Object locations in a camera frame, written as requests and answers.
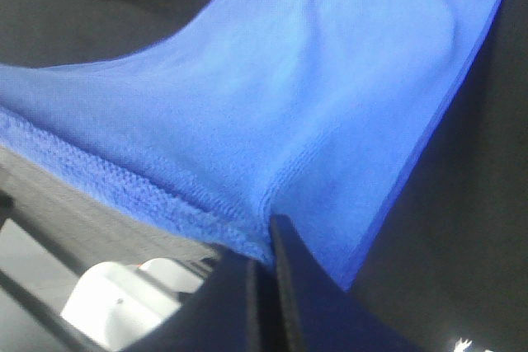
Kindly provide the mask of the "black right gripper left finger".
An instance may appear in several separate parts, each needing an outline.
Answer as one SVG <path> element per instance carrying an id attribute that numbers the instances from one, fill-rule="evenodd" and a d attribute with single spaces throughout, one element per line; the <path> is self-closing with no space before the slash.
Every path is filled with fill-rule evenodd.
<path id="1" fill-rule="evenodd" d="M 126 351 L 271 351 L 260 263 L 226 252 L 183 306 Z"/>

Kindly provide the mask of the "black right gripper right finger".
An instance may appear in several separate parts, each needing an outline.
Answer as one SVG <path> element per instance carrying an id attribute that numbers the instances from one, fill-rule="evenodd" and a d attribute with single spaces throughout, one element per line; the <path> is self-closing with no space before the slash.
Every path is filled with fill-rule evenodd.
<path id="1" fill-rule="evenodd" d="M 340 289 L 314 259 L 288 217 L 272 217 L 270 234 L 290 351 L 417 349 Z"/>

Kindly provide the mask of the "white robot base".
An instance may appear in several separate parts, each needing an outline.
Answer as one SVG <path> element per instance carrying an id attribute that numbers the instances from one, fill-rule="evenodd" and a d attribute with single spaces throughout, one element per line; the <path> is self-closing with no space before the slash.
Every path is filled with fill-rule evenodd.
<path id="1" fill-rule="evenodd" d="M 76 283 L 60 316 L 107 351 L 122 351 L 161 326 L 205 278 L 169 258 L 106 261 Z"/>

